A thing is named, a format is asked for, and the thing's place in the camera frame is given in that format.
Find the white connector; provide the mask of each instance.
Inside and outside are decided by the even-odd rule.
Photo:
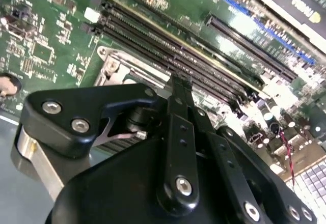
[[[92,23],[96,23],[98,19],[100,18],[101,14],[91,8],[86,8],[84,17],[88,19]]]

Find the blue ram slot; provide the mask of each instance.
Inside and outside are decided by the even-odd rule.
[[[315,61],[312,58],[307,57],[301,51],[300,52],[296,51],[295,48],[292,47],[292,45],[290,45],[287,42],[285,42],[282,38],[280,38],[277,34],[275,34],[270,28],[265,27],[258,19],[252,18],[251,17],[251,13],[250,13],[250,11],[247,8],[245,8],[244,6],[238,4],[234,0],[224,0],[224,1],[227,2],[229,5],[231,5],[232,7],[234,7],[235,9],[237,9],[238,11],[240,11],[242,14],[250,17],[261,29],[265,30],[268,34],[270,34],[273,38],[275,38],[283,46],[285,46],[287,49],[289,49],[290,51],[292,51],[293,53],[295,53],[296,55],[298,55],[304,61],[306,61],[310,65],[314,65],[315,64]]]

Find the green circuit board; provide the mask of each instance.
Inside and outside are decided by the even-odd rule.
[[[155,19],[134,0],[118,1],[154,20],[173,35],[187,40],[181,32],[171,28],[167,22]],[[144,4],[156,8],[188,28],[194,35],[207,40],[224,54],[237,60],[240,66],[257,75],[265,73],[260,63],[205,26],[205,19],[209,13],[213,13],[246,35],[290,68],[302,63],[293,58],[292,53],[285,52],[279,42],[254,25],[248,17],[223,0],[143,1]],[[80,24],[87,21],[84,18],[84,11],[89,6],[90,0],[1,0],[1,16],[6,16],[21,4],[31,10],[35,34],[19,39],[3,26],[0,30],[0,72],[16,76],[22,84],[19,93],[5,97],[1,103],[1,108],[13,115],[20,115],[23,101],[31,92],[92,86],[103,65],[103,61],[96,54],[99,45],[127,50],[127,47],[122,47],[109,37],[87,35],[79,29]],[[290,35],[288,38],[305,53],[309,53],[308,49],[302,47]],[[309,76],[309,81],[317,82],[314,89],[307,87],[307,79],[302,77],[294,80],[292,84],[285,85],[299,99],[304,98],[299,103],[309,103],[313,101],[313,95],[323,92],[320,83],[323,81],[324,70],[318,68],[317,57],[313,54],[309,56],[316,60],[314,66],[316,69],[309,73],[303,71],[303,76]]]

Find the gray metal surface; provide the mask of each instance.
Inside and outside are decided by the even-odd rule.
[[[17,126],[0,118],[0,222],[10,224],[38,224],[45,220],[53,207],[53,201],[42,182],[19,172],[10,154]],[[92,150],[90,164],[95,165],[108,155]]]

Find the electrolytic capacitor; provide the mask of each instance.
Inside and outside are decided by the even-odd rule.
[[[303,129],[310,130],[311,126],[306,118],[300,117],[297,122]]]

